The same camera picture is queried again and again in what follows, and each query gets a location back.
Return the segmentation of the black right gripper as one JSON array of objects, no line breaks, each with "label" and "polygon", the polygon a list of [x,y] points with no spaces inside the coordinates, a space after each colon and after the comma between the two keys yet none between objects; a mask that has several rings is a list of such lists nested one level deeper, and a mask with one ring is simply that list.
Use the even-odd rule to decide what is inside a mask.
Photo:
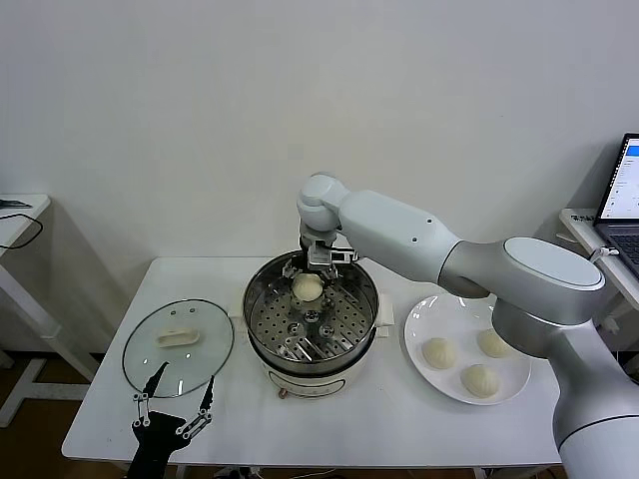
[{"label": "black right gripper", "polygon": [[332,245],[336,240],[336,231],[301,230],[300,246],[304,260],[301,257],[290,257],[282,268],[282,276],[294,279],[305,270],[319,273],[326,282],[334,282],[339,279],[339,270],[333,265],[331,259]]}]

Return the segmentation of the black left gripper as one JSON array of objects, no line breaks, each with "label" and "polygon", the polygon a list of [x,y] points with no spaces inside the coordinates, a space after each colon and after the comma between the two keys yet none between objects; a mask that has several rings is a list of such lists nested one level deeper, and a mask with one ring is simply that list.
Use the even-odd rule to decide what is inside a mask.
[{"label": "black left gripper", "polygon": [[169,362],[164,361],[146,381],[142,392],[133,395],[137,418],[132,430],[138,447],[127,472],[129,479],[163,478],[170,456],[185,448],[189,440],[213,420],[214,376],[209,380],[197,413],[189,420],[163,412],[150,412],[150,399],[155,395],[168,365]]}]

